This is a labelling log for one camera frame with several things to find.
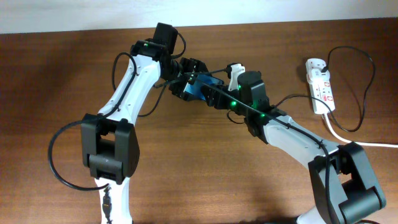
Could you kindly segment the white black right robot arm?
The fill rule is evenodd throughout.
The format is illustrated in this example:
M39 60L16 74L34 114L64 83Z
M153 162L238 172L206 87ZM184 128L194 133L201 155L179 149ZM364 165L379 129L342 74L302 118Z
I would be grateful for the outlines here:
M386 197L363 147L323 139L269 104L259 72L244 72L233 89L204 83L202 93L217 109L244 117L248 131L303 165L315 206L292 223L357 223L386 206Z

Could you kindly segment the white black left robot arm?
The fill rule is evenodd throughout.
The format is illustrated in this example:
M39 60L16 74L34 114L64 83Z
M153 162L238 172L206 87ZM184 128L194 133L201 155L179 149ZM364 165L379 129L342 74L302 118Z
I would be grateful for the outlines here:
M181 55L174 54L180 33L159 23L153 37L137 41L126 54L128 68L112 97L97 114L86 114L81 124L83 165L99 191L102 223L132 223L129 181L135 173L140 150L135 124L151 88L187 82Z

